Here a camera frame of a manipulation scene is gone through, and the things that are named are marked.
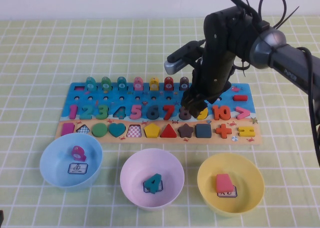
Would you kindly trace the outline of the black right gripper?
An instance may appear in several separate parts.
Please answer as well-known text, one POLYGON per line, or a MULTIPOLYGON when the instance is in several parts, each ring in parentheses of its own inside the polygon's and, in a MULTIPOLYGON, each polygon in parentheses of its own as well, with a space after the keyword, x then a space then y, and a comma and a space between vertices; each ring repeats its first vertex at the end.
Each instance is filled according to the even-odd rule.
POLYGON ((224 48, 206 45, 202 63, 192 73, 191 87, 182 96, 181 105, 191 116, 198 117, 208 105, 214 103, 228 86, 235 54, 224 48))

